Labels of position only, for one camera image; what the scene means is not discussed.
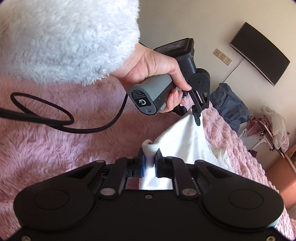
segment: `white logo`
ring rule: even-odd
[[[140,103],[141,105],[146,105],[146,101],[144,101],[144,100],[139,100],[139,103]]]

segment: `hand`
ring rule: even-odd
[[[111,73],[112,76],[119,79],[126,92],[133,85],[159,74],[169,74],[174,84],[181,90],[191,90],[174,58],[157,53],[141,44],[136,45],[135,52],[122,67]],[[182,91],[173,89],[162,112],[172,111],[183,100],[182,95]]]

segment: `dark gray bag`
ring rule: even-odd
[[[226,83],[220,83],[219,87],[211,93],[210,101],[235,132],[239,130],[240,124],[250,119],[248,108]]]

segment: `beige wall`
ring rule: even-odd
[[[276,86],[246,60],[226,83],[249,110],[265,104],[281,114],[291,133],[290,145],[295,144],[296,4],[293,0],[140,0],[140,8],[141,41],[148,47],[194,38],[194,60],[197,67],[210,73],[211,91],[242,59],[229,42],[244,22],[270,39],[291,61]],[[230,66],[212,54],[216,48],[233,60]],[[276,158],[276,153],[268,154],[268,159]]]

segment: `screw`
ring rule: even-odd
[[[112,196],[115,193],[115,190],[113,188],[103,188],[101,190],[101,194],[104,196]]]
[[[269,237],[267,237],[266,241],[276,241],[276,237],[269,236]]]
[[[182,194],[185,196],[194,196],[196,193],[196,190],[192,188],[185,188],[182,190]]]
[[[151,194],[147,194],[147,195],[145,195],[145,198],[146,199],[151,199],[151,198],[153,198],[153,196]]]
[[[31,241],[31,238],[27,235],[23,235],[21,238],[20,238],[21,241]]]

